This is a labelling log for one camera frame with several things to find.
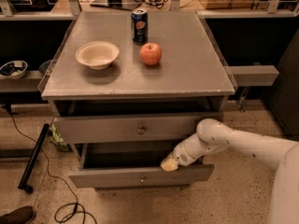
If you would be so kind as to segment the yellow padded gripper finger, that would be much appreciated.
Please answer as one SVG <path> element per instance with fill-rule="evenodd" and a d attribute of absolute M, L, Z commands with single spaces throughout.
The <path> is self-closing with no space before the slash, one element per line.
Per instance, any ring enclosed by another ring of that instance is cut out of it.
<path fill-rule="evenodd" d="M 171 152 L 166 158 L 164 158 L 160 164 L 161 168 L 166 172 L 172 172 L 177 170 L 179 161 L 177 157 Z"/>

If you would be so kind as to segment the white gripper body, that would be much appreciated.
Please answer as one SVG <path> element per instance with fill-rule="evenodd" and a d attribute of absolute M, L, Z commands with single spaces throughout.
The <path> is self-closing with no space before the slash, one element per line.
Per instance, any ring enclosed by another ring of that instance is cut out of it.
<path fill-rule="evenodd" d="M 181 141 L 173 150 L 172 157 L 177 165 L 189 166 L 202 156 L 202 145 L 197 135 Z"/>

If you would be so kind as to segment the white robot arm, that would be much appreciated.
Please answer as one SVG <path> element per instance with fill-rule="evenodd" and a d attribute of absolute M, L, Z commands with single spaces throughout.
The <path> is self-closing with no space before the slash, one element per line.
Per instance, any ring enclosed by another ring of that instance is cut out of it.
<path fill-rule="evenodd" d="M 232 148 L 276 172 L 267 224 L 299 224 L 299 142 L 234 130 L 203 119 L 196 133 L 180 142 L 161 162 L 167 172 Z"/>

